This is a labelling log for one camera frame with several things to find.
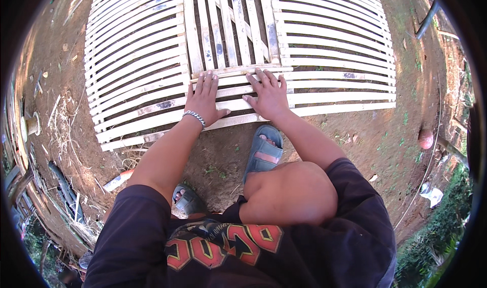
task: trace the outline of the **white plastic bag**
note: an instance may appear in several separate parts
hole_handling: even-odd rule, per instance
[[[430,200],[429,207],[432,208],[440,203],[441,199],[443,198],[443,192],[440,189],[431,187],[429,181],[423,183],[421,186],[421,192],[419,193],[421,197],[427,198]]]

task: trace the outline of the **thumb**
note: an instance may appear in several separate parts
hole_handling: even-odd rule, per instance
[[[253,96],[243,95],[242,99],[244,99],[245,102],[249,103],[253,109],[257,107],[257,99],[255,99]]]
[[[227,114],[230,114],[230,110],[229,109],[220,109],[220,110],[217,110],[217,115],[218,115],[218,119],[221,119],[223,118],[224,116],[226,116]]]

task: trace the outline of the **bracelet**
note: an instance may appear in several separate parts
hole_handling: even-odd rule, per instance
[[[185,113],[183,114],[183,116],[186,116],[187,114],[190,114],[193,117],[197,118],[201,122],[201,124],[203,125],[203,129],[205,128],[206,124],[205,124],[203,118],[199,114],[193,112],[192,110],[186,110]]]

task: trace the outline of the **soil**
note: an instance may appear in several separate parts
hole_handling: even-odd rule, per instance
[[[72,182],[74,190],[81,194],[83,212],[93,227],[94,219],[103,217],[113,204],[116,194],[125,187],[124,184],[111,193],[103,194],[95,178],[103,186],[119,175],[126,169],[127,163],[122,165],[122,160],[127,153],[123,154],[123,150],[102,152],[96,140],[85,94],[82,62],[85,41],[82,30],[88,21],[91,0],[83,0],[73,17],[63,26],[71,1],[55,0],[53,4],[46,5],[36,19],[26,41],[29,48],[24,48],[19,66],[23,84],[18,89],[22,90],[25,98],[24,111],[28,114],[38,111],[41,117],[42,133],[29,139],[34,144],[39,171],[46,180],[47,188],[57,186],[47,168],[47,161],[54,160]],[[426,16],[431,0],[381,1],[393,40],[397,71],[396,108],[315,115],[305,119],[341,145],[365,178],[378,175],[378,179],[371,184],[383,197],[395,226],[409,206],[433,154],[434,149],[422,150],[419,147],[418,132],[421,128],[437,130],[438,82],[442,96],[445,96],[446,84],[450,83],[447,81],[447,71],[451,69],[447,70],[446,66],[446,42],[438,39],[436,29],[430,27],[421,40],[412,37],[418,23]],[[444,17],[439,22],[444,29],[451,29]],[[66,52],[62,48],[64,43],[69,47]],[[453,41],[447,43],[455,53],[455,58],[461,58],[460,48]],[[34,99],[34,85],[41,70],[47,71],[49,75],[41,79],[43,93]],[[31,75],[34,77],[33,82],[29,81]],[[61,102],[72,98],[72,101],[67,102],[66,109],[74,120],[71,130],[74,141],[71,142],[73,147],[68,144],[65,150],[60,150],[53,142],[53,131],[47,128],[58,95],[61,96]],[[451,110],[447,110],[445,116],[451,116],[450,113]],[[193,146],[182,180],[196,190],[210,211],[223,212],[242,194],[242,174],[253,132],[259,125],[253,123],[207,131],[200,135]],[[448,124],[443,125],[440,134],[449,133],[447,128]],[[347,134],[350,137],[356,134],[358,138],[355,142],[344,143]],[[48,150],[48,156],[42,144]],[[292,144],[285,137],[283,149],[281,162],[299,160]],[[443,175],[435,176],[438,177],[436,185],[444,187],[447,182]],[[55,189],[50,194],[57,198]],[[78,244],[76,239],[67,236],[64,226],[59,225],[63,222],[59,220],[55,209],[52,207],[50,210],[50,215],[44,214],[46,225],[60,236],[60,244],[72,248],[75,255],[81,255],[83,251],[79,245],[75,247]],[[416,197],[407,217],[396,229],[396,242],[400,244],[416,232],[430,211],[429,200]]]

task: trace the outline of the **finger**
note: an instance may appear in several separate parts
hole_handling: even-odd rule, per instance
[[[216,114],[218,115],[218,119],[221,119],[223,118],[224,116],[226,116],[227,114],[230,114],[231,111],[229,109],[220,109],[220,110],[217,110],[216,111]]]
[[[284,75],[279,75],[279,81],[281,81],[281,89],[287,91],[287,83]]]
[[[265,69],[264,70],[265,75],[269,78],[269,82],[272,85],[272,87],[279,87],[279,83],[277,82],[276,77],[270,72],[269,70]]]
[[[218,76],[214,75],[211,81],[210,97],[216,97],[216,91],[218,90]]]
[[[244,99],[245,102],[249,103],[253,109],[257,107],[257,100],[253,96],[244,95],[242,96],[242,99]]]
[[[203,90],[203,80],[204,80],[204,73],[200,72],[200,76],[198,77],[198,82],[196,82],[196,88],[194,89],[195,95],[201,94],[201,90]]]
[[[187,87],[187,98],[191,98],[193,96],[193,83],[189,81],[189,85]]]
[[[210,69],[204,78],[203,90],[201,90],[202,95],[207,96],[210,94],[211,81],[212,81],[211,77],[213,77],[213,70]]]
[[[269,78],[265,75],[265,73],[262,70],[260,70],[259,68],[255,68],[255,73],[260,78],[260,82],[262,83],[262,86],[264,88],[271,86],[271,82],[269,81]]]
[[[247,77],[247,81],[252,85],[252,88],[254,89],[254,91],[259,94],[260,93],[260,90],[262,89],[262,84],[260,84],[259,81],[257,81],[253,75],[251,75],[250,73],[246,73],[245,75]]]

